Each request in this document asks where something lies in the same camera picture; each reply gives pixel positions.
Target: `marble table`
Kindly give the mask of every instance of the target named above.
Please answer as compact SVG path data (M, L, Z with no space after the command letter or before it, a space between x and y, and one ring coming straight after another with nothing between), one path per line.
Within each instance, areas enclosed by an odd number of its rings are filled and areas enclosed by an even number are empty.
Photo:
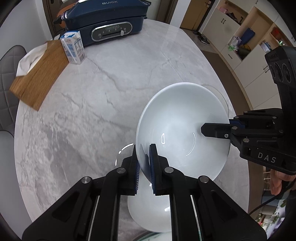
M136 127L148 101L177 82L207 84L234 109L202 52L174 26L145 20L135 35L85 48L81 65L69 64L37 112L20 102L15 127L15 165L20 191L34 221L80 178L102 177L135 142ZM132 146L125 148L131 154ZM249 203L247 161L231 147L215 182L244 210ZM119 240L145 230L121 199Z

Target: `white milk carton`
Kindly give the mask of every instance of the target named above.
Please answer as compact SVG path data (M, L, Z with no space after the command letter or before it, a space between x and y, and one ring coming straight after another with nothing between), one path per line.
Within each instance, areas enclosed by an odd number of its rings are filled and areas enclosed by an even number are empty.
M85 59L85 53L81 41L80 31L66 32L60 37L60 40L69 62L72 64L81 64L81 62Z

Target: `blue electric grill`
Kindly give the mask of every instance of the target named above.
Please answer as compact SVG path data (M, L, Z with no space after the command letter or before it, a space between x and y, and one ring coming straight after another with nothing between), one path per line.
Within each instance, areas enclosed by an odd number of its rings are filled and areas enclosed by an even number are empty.
M146 0L79 0L54 23L65 21L66 31L79 30L84 46L142 30L151 2Z

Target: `gray upholstered chair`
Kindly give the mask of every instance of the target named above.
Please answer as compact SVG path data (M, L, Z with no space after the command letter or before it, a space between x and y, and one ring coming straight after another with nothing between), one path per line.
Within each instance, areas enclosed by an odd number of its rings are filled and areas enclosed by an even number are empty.
M19 240L32 223L15 169L13 135L19 100L9 91L25 54L22 46L14 46L0 60L0 240Z
M14 135L19 99L9 88L15 79L18 62L26 55L22 46L14 46L0 60L0 130Z

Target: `finger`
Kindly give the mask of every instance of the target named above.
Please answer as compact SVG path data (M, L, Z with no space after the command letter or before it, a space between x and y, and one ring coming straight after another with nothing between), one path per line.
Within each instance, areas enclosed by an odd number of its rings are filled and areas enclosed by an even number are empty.
M296 177L296 175L290 176L290 175L284 174L279 171L275 171L275 176L278 177L279 179L282 179L283 181L287 181L287 182L293 181Z
M275 170L270 170L270 186L279 187L281 184L281 179L275 175Z
M272 187L270 192L272 195L278 195L281 192L281 184L279 187Z

